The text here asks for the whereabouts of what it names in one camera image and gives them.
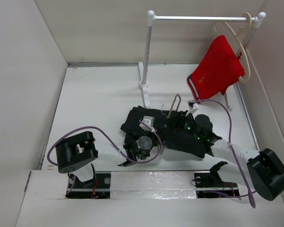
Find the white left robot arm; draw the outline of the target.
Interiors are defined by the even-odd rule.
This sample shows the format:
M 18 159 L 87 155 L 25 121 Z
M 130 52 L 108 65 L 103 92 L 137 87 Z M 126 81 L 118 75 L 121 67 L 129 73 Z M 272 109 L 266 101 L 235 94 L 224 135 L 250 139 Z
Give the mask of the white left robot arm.
M 157 141 L 155 136 L 141 136 L 138 140 L 125 144 L 123 148 L 128 158 L 119 166 L 132 166 L 132 160 L 144 162 Z M 92 132 L 86 131 L 65 138 L 55 146 L 55 150 L 59 173 L 73 175 L 84 187 L 89 188 L 96 183 L 96 173 L 91 162 L 98 158 L 98 151 Z

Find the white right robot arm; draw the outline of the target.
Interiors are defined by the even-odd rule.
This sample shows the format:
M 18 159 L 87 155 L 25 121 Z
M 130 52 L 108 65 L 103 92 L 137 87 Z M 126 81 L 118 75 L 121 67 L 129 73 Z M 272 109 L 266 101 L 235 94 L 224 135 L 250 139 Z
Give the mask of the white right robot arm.
M 210 155 L 222 159 L 209 174 L 214 186 L 226 181 L 248 183 L 268 201 L 284 191 L 284 164 L 273 150 L 250 150 L 231 144 L 213 132 L 213 124 L 204 114 L 194 117 L 181 111 L 168 122 L 175 133 L 176 150 L 199 158 Z

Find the black trousers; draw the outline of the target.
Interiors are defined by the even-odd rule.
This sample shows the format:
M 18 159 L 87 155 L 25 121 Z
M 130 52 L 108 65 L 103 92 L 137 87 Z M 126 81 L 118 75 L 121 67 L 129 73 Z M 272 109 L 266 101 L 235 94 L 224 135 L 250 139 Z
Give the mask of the black trousers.
M 162 143 L 169 149 L 182 151 L 195 155 L 199 158 L 204 158 L 205 154 L 212 154 L 211 146 L 221 137 L 214 134 L 214 138 L 209 142 L 201 142 L 194 136 L 185 131 L 176 131 L 174 129 L 176 121 L 175 117 L 180 112 L 187 111 L 172 111 L 169 118 L 166 117 L 167 111 L 161 112 L 158 109 L 146 109 L 141 106 L 133 107 L 129 112 L 125 123 L 121 125 L 121 130 L 124 131 L 127 136 L 139 138 L 144 135 L 149 135 L 149 132 L 144 131 L 139 127 L 139 120 L 142 120 L 144 116 L 154 117 L 154 128 L 157 134 L 162 140 Z

